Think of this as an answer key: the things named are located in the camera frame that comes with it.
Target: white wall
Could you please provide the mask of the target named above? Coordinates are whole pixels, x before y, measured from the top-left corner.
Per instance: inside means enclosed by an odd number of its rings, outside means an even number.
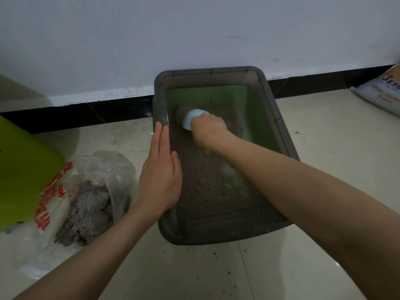
[[[0,74],[65,105],[151,94],[170,69],[255,65],[282,78],[394,64],[399,8],[400,0],[0,0]]]

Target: left hand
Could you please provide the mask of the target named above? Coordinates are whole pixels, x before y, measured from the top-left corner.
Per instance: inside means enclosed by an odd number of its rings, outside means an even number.
[[[168,126],[156,123],[150,152],[144,162],[139,179],[139,196],[136,207],[143,208],[150,216],[160,218],[173,207],[182,190],[182,169],[177,152],[170,152]]]

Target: black baseboard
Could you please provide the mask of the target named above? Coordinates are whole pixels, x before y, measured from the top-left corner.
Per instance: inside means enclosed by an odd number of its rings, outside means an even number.
[[[359,86],[392,65],[271,80],[276,99]],[[153,116],[152,96],[0,113],[31,134]]]

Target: hand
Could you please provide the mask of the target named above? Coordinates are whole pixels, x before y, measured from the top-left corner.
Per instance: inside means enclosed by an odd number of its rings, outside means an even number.
[[[168,126],[156,123],[150,152],[139,179],[139,196],[135,206],[143,208],[157,220],[173,207],[182,189],[182,169],[177,152],[170,152]]]
[[[207,113],[193,117],[190,128],[194,142],[207,150],[213,150],[216,142],[223,141],[223,138],[230,134],[222,118]]]

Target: gray plastic litter box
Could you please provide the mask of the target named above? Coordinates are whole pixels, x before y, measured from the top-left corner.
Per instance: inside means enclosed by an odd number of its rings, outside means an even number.
[[[253,66],[160,73],[154,81],[153,125],[158,121],[169,125],[168,112],[180,105],[206,109],[212,101],[234,104],[243,112],[252,142],[299,160],[268,82]],[[196,245],[255,237],[292,224],[267,199],[265,202],[255,208],[192,219],[181,218],[175,206],[164,213],[158,227],[173,244]]]

